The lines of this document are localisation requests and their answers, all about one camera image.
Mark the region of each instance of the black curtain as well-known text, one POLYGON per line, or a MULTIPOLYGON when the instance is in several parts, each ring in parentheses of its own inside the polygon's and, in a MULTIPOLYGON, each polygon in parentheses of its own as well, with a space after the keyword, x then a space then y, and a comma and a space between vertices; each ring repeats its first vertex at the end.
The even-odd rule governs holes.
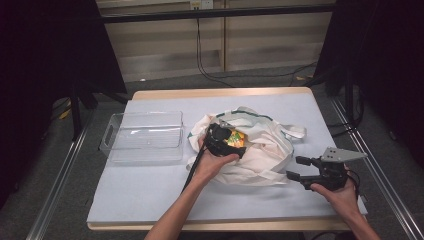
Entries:
POLYGON ((315 75, 325 76, 320 80, 329 95, 337 95, 351 77, 388 131, 424 167, 424 2, 336 3, 315 75))
POLYGON ((0 1, 0 206, 39 148, 52 104, 125 85, 94 0, 0 1))

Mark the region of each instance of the metal rail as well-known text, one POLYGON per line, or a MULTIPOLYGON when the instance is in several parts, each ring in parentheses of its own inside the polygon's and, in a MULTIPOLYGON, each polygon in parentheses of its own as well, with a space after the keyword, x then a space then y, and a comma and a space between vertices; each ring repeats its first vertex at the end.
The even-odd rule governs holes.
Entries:
POLYGON ((141 14, 109 14, 100 17, 72 18, 72 19, 47 19, 49 23, 126 23, 126 22, 149 22, 163 20, 200 19, 218 17, 240 17, 258 15, 279 15, 279 14, 300 14, 300 13, 320 13, 333 12, 335 4, 317 5, 295 5, 282 7, 263 8, 223 8, 208 10, 189 10, 175 12, 157 12, 141 14))
MULTIPOLYGON (((350 126, 348 126, 348 118, 345 115, 345 109, 341 102, 333 98, 332 104, 334 109, 336 110, 340 120, 342 123, 346 124, 346 129, 349 129, 350 126)), ((368 157, 365 158, 365 164, 368 167, 368 170, 370 171, 371 175, 373 176, 374 180, 376 181, 378 187, 381 190, 381 193, 385 197, 386 201, 388 202, 389 206, 392 208, 393 213, 395 214, 396 218, 398 219, 399 223, 403 227, 405 233, 407 234, 409 239, 424 239, 423 232, 420 230, 417 222, 415 221, 413 215, 409 211, 409 209, 406 207, 405 203, 402 201, 402 199, 399 197, 395 189, 393 188, 392 184, 384 174, 383 170, 381 169, 380 165, 378 164, 376 158, 372 154, 371 150, 365 143, 364 139, 362 138, 361 134, 357 130, 352 130, 349 132, 349 135, 355 144, 356 148, 361 151, 368 154, 368 157)))
POLYGON ((88 127, 93 121, 94 111, 95 110, 90 111, 87 124, 85 124, 76 141, 72 143, 69 152, 63 162, 62 168, 56 177, 53 187, 51 188, 50 193, 44 202, 43 208, 38 213, 37 219, 31 227, 31 230, 26 238, 27 240, 43 239, 56 206, 59 202, 60 196, 62 195, 62 191, 65 187, 66 180, 68 179, 68 175, 71 172, 72 165, 74 164, 75 159, 77 158, 81 146, 84 142, 88 127))

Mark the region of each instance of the power outlet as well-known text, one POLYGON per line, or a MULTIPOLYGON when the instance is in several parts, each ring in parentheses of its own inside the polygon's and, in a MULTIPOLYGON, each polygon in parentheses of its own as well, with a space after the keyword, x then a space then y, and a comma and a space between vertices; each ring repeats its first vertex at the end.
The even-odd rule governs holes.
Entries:
POLYGON ((200 10, 202 9, 202 2, 200 0, 190 1, 191 10, 200 10))
POLYGON ((213 0, 202 0, 202 9, 213 9, 213 0))

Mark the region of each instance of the gray floor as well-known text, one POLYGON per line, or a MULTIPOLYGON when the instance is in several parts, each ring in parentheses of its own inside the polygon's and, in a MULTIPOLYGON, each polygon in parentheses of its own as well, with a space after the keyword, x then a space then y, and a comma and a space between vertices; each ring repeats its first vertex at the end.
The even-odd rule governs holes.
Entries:
MULTIPOLYGON (((277 75, 291 72, 294 68, 259 69, 237 72, 237 75, 277 75)), ((313 69, 301 75, 309 75, 313 69)), ((291 76, 286 77, 236 77, 221 79, 235 87, 288 86, 291 76)), ((302 81, 295 80, 293 85, 302 81)), ((127 83, 131 97, 135 91, 151 89, 184 89, 184 88, 221 88, 226 87, 218 82, 211 82, 201 75, 178 77, 172 79, 152 80, 146 82, 127 83)), ((328 124, 339 123, 330 99, 325 95, 323 86, 312 88, 321 112, 328 124)), ((98 151, 101 136, 110 118, 116 112, 123 112, 125 106, 111 101, 104 96, 97 96, 99 107, 93 112, 92 124, 88 128, 84 144, 69 173, 65 188, 59 198, 54 214, 44 239, 142 239, 145 232, 94 232, 87 228, 86 218, 91 206, 94 192, 103 171, 106 157, 98 151)), ((90 111, 82 109, 83 119, 90 116, 90 111)), ((330 128, 332 133, 343 128, 330 128)), ((366 105, 364 120, 359 131, 366 140, 381 168, 401 196, 407 209, 413 214, 418 226, 424 226, 424 171, 410 157, 401 141, 390 138, 389 130, 384 122, 366 105)), ((55 119, 43 142, 39 157, 20 189, 9 197, 0 211, 0 239, 25 239, 40 211, 45 198, 55 181, 63 159, 72 144, 72 121, 68 116, 64 120, 55 119)), ((334 139, 340 148, 355 149, 349 134, 334 139)), ((373 177, 368 174, 364 163, 355 162, 350 167, 361 175, 361 192, 367 198, 368 220, 382 239, 409 239, 399 224, 391 207, 379 191, 373 177)), ((315 232, 306 233, 311 239, 315 232)), ((185 235, 184 239, 205 239, 205 235, 185 235)), ((268 233, 267 239, 297 239, 297 235, 284 233, 268 233)))

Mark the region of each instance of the human arm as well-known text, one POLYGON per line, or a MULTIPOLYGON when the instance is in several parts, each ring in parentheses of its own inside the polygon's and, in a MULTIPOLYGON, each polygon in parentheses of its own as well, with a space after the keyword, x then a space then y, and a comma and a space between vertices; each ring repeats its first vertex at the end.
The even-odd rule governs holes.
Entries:
POLYGON ((177 239, 202 189, 214 178, 225 164, 238 159, 237 154, 216 157, 206 150, 196 168, 196 172, 177 200, 162 215, 147 234, 147 240, 177 239))
POLYGON ((324 196, 330 202, 331 206, 333 206, 334 210, 350 227, 357 239, 380 239, 359 211, 355 186, 352 180, 349 179, 343 188, 333 192, 316 183, 311 185, 311 189, 324 196))

